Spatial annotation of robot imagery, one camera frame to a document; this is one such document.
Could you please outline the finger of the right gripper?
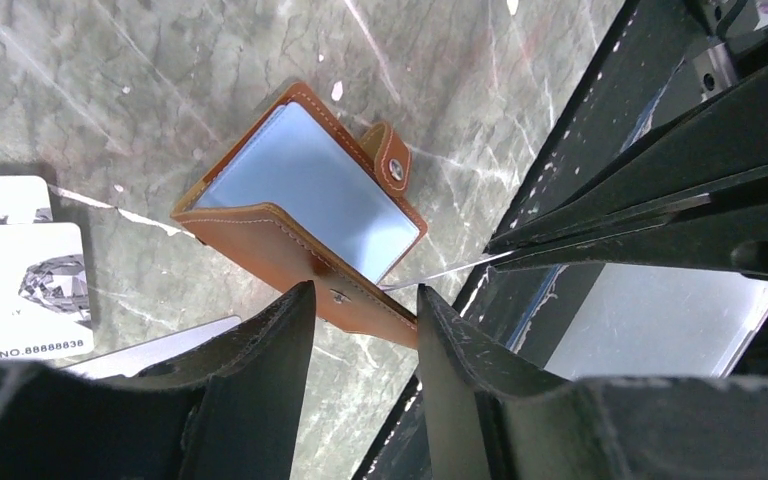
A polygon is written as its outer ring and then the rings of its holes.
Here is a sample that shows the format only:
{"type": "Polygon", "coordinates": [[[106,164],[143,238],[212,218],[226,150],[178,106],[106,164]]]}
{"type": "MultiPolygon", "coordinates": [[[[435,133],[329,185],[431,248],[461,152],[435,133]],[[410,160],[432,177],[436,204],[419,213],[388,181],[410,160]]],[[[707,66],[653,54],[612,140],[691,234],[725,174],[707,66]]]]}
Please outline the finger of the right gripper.
{"type": "Polygon", "coordinates": [[[491,239],[507,270],[618,263],[739,273],[768,280],[768,178],[630,199],[587,185],[558,208],[491,239]]]}
{"type": "Polygon", "coordinates": [[[768,67],[645,135],[585,186],[628,187],[642,200],[760,178],[768,178],[768,67]]]}

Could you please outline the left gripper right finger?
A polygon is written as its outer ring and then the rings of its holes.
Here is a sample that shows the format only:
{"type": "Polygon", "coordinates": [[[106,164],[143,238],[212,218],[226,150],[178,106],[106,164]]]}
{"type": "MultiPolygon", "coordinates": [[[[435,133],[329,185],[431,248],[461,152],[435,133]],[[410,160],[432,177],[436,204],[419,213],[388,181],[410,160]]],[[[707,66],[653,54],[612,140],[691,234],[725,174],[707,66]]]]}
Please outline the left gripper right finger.
{"type": "Polygon", "coordinates": [[[417,291],[436,479],[768,479],[768,377],[569,381],[417,291]]]}

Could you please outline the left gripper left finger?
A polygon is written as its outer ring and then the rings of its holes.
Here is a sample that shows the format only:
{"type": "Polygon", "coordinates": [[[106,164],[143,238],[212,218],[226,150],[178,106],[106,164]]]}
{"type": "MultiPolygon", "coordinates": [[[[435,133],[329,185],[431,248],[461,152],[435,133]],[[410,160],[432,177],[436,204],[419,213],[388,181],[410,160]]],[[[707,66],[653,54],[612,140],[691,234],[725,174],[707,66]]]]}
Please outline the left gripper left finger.
{"type": "Polygon", "coordinates": [[[133,377],[0,361],[0,479],[286,479],[314,284],[133,377]]]}

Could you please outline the single silver magstripe card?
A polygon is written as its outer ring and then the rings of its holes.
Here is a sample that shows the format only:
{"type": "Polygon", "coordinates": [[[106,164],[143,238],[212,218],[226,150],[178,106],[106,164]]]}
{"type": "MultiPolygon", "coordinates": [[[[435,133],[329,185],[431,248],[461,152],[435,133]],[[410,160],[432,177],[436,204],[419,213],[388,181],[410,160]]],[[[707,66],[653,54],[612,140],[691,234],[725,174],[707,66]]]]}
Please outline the single silver magstripe card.
{"type": "Polygon", "coordinates": [[[63,367],[62,370],[93,380],[134,377],[146,368],[186,353],[242,322],[237,315],[228,316],[63,367]]]}

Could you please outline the brown leather card holder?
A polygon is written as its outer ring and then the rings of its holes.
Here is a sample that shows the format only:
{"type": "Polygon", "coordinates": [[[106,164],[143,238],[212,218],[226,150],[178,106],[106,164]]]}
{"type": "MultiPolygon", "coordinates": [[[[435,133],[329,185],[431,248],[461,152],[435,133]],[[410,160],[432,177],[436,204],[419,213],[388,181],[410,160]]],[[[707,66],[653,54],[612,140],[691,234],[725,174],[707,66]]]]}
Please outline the brown leather card holder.
{"type": "Polygon", "coordinates": [[[389,123],[354,137],[294,81],[172,217],[279,291],[312,282],[335,327],[415,348],[416,316],[381,286],[427,233],[406,197],[412,163],[389,123]]]}

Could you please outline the silver credit card stack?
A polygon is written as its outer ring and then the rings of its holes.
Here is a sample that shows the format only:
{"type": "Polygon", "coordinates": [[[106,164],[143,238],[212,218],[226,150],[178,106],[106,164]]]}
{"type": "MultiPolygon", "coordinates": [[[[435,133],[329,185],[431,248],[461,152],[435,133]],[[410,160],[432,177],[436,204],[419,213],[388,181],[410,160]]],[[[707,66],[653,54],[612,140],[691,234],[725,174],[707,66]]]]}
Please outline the silver credit card stack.
{"type": "Polygon", "coordinates": [[[0,360],[94,346],[80,228],[54,220],[42,178],[0,175],[0,360]]]}

